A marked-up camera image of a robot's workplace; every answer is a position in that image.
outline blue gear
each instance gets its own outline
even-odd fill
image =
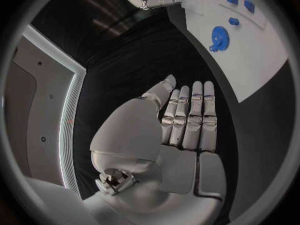
[[[212,30],[211,40],[213,45],[209,47],[209,50],[212,52],[224,51],[229,47],[229,34],[222,26],[216,26]]]

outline white panel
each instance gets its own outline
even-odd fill
[[[209,51],[212,31],[224,27],[230,36],[227,50],[209,51],[227,77],[238,102],[242,102],[266,84],[283,66],[288,56],[272,25],[255,6],[252,14],[244,6],[245,0],[232,5],[227,0],[203,0],[205,13],[186,9],[187,30]],[[184,4],[202,4],[200,0]],[[229,18],[237,18],[239,26],[230,25]]]

